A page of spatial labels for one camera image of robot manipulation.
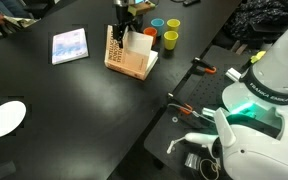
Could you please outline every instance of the white plate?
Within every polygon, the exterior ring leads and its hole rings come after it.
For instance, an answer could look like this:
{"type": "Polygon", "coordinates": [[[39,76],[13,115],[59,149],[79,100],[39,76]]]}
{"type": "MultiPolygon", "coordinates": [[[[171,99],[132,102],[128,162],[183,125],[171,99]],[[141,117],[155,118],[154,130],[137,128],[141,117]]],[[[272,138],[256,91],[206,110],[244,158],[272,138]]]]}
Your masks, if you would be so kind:
{"type": "Polygon", "coordinates": [[[12,132],[23,121],[26,107],[19,101],[0,106],[0,137],[12,132]]]}

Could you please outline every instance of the person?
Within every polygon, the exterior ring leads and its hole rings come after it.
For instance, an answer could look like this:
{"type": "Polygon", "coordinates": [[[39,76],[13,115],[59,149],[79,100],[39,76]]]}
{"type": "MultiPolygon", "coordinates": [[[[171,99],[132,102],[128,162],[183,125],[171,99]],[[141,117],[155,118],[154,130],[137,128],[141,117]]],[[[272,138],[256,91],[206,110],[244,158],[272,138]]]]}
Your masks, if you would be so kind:
{"type": "Polygon", "coordinates": [[[0,25],[5,24],[4,15],[18,18],[30,18],[18,0],[0,0],[0,25]]]}

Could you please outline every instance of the blue cup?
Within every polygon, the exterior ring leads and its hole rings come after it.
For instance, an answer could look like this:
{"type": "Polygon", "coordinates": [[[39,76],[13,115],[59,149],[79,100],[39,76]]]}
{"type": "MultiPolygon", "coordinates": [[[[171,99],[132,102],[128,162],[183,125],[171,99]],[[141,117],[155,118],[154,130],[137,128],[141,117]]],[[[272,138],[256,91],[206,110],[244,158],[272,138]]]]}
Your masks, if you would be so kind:
{"type": "Polygon", "coordinates": [[[151,21],[152,26],[157,30],[157,37],[161,36],[164,31],[164,20],[160,18],[151,21]]]}

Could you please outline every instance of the orange cup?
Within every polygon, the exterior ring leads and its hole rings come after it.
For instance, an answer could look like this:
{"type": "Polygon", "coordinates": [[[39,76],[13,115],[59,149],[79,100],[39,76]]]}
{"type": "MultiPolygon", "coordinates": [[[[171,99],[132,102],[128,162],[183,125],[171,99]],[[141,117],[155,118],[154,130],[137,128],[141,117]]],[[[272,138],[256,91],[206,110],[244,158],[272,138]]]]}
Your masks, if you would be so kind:
{"type": "Polygon", "coordinates": [[[153,36],[153,43],[152,43],[153,46],[156,42],[157,30],[153,27],[148,27],[144,29],[143,33],[149,36],[153,36]]]}

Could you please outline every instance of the yellow cup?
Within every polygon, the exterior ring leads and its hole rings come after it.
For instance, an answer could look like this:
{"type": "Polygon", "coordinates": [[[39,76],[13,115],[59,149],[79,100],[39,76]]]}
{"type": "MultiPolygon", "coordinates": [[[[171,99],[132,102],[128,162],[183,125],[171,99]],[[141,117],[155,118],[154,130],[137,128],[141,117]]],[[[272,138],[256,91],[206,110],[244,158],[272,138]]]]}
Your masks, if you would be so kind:
{"type": "Polygon", "coordinates": [[[173,50],[178,39],[178,34],[175,31],[167,31],[164,33],[164,47],[167,50],[173,50]]]}
{"type": "Polygon", "coordinates": [[[167,21],[167,30],[177,32],[180,25],[181,21],[179,21],[178,19],[170,19],[167,21]]]}

